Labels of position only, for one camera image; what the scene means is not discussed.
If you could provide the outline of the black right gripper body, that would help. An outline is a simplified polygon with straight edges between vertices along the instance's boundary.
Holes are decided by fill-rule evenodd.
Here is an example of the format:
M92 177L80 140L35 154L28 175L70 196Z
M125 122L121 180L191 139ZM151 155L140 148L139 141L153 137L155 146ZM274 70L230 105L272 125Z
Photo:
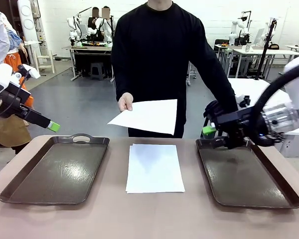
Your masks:
M260 132L256 127L261 112L254 107L222 114L213 118L216 129L227 133L222 140L222 146L233 149L244 144L244 138L249 138L253 143L261 141Z

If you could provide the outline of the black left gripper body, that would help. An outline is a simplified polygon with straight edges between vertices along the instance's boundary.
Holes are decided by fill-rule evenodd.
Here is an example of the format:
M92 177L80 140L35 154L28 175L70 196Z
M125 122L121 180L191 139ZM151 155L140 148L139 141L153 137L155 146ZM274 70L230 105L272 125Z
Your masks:
M21 117L22 119L27 115L30 107L25 103L30 97L30 92L23 88L19 88L13 83L9 83L8 87L0 93L0 117L8 118L11 115Z

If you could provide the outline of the person's right hand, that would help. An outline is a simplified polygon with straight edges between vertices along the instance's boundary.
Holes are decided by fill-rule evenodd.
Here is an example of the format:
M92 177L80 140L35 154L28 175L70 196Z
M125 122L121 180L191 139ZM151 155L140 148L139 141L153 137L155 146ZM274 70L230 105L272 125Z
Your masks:
M133 96L130 93L123 93L118 101L118 106L120 112L125 110L132 111L133 110Z

